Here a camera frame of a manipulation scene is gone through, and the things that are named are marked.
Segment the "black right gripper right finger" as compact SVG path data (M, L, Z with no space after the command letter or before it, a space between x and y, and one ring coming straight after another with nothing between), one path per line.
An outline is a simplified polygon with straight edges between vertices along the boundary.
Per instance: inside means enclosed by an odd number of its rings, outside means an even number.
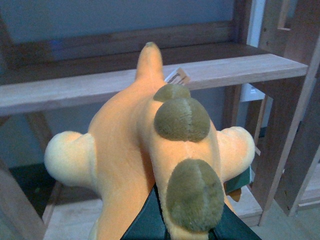
M232 210L225 204L221 220L208 234L209 240L261 240Z

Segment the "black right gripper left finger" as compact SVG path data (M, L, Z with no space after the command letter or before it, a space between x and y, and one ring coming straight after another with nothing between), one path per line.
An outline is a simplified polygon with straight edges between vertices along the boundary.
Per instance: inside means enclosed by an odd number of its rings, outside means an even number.
M157 186L152 187L142 210L121 237L122 240L165 240L164 224Z

